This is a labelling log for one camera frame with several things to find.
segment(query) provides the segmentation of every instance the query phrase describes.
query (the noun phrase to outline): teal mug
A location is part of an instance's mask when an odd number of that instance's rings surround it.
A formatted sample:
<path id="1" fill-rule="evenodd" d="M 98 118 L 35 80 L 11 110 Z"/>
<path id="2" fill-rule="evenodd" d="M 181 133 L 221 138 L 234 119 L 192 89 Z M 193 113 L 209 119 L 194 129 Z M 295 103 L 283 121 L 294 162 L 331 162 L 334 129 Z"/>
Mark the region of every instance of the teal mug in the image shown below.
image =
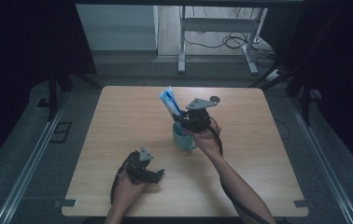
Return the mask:
<path id="1" fill-rule="evenodd" d="M 173 125 L 174 144 L 182 150 L 190 150 L 196 148 L 194 139 L 189 134 L 184 133 L 180 123 L 175 122 Z"/>

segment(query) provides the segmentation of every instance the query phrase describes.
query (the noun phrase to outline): wall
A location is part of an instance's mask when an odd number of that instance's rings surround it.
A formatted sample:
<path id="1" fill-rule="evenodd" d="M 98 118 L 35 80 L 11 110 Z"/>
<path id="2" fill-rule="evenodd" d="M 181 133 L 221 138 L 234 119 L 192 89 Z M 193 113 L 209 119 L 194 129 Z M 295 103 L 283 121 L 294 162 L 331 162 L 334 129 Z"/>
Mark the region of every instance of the wall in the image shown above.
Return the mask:
<path id="1" fill-rule="evenodd" d="M 157 6 L 77 5 L 91 50 L 157 49 Z"/>

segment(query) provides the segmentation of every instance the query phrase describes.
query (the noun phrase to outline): hand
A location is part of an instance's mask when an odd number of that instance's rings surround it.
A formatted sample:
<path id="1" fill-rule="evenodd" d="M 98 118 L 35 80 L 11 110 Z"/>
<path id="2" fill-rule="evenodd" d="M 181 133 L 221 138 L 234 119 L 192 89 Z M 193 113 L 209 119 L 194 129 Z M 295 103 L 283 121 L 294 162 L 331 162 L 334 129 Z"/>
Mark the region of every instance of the hand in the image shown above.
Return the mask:
<path id="1" fill-rule="evenodd" d="M 123 214 L 138 199 L 147 183 L 134 182 L 130 179 L 126 170 L 120 174 L 118 185 L 115 190 L 115 199 L 112 208 L 118 209 Z"/>
<path id="2" fill-rule="evenodd" d="M 216 122 L 211 121 L 210 126 L 215 130 L 215 132 L 220 134 L 221 129 Z M 219 152 L 218 143 L 215 136 L 211 133 L 211 131 L 209 131 L 209 129 L 205 129 L 199 133 L 194 133 L 189 130 L 187 131 L 188 134 L 194 138 L 194 142 L 197 147 L 199 147 L 205 154 L 208 155 L 208 153 Z"/>

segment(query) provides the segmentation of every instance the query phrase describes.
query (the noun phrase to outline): human arm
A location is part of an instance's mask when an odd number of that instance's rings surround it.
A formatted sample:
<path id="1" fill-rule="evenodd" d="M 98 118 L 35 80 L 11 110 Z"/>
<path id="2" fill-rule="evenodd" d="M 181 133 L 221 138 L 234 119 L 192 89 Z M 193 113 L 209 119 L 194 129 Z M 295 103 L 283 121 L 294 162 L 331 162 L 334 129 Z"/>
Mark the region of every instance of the human arm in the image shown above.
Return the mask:
<path id="1" fill-rule="evenodd" d="M 125 170 L 121 172 L 115 198 L 107 212 L 105 224 L 120 224 L 128 208 L 136 201 L 147 184 L 133 183 Z"/>
<path id="2" fill-rule="evenodd" d="M 219 127 L 215 122 L 211 123 L 213 130 L 219 132 Z M 263 218 L 268 223 L 275 223 L 267 205 L 255 190 L 225 161 L 219 153 L 218 143 L 209 130 L 199 133 L 192 133 L 196 145 L 204 152 L 215 166 L 224 187 L 229 191 L 233 198 L 245 208 Z M 234 205 L 238 215 L 244 223 L 260 223 L 255 218 L 242 211 L 238 206 Z"/>

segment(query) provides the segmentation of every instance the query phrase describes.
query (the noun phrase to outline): light wood tabletop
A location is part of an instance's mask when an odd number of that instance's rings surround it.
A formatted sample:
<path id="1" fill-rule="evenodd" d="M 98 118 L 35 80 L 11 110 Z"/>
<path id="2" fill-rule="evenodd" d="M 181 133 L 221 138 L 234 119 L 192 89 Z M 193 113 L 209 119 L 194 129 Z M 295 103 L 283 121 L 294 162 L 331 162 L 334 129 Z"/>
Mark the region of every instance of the light wood tabletop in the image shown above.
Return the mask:
<path id="1" fill-rule="evenodd" d="M 145 147 L 154 159 L 147 167 L 164 169 L 158 185 L 149 185 L 128 217 L 236 217 L 219 176 L 196 148 L 173 142 L 174 121 L 159 98 L 165 87 L 104 87 L 95 109 L 65 199 L 65 216 L 104 217 L 110 207 L 115 174 L 127 156 Z M 264 94 L 259 89 L 172 87 L 184 109 L 194 98 L 216 95 L 207 108 L 222 132 L 224 158 L 263 198 L 275 217 L 304 217 L 307 207 Z"/>

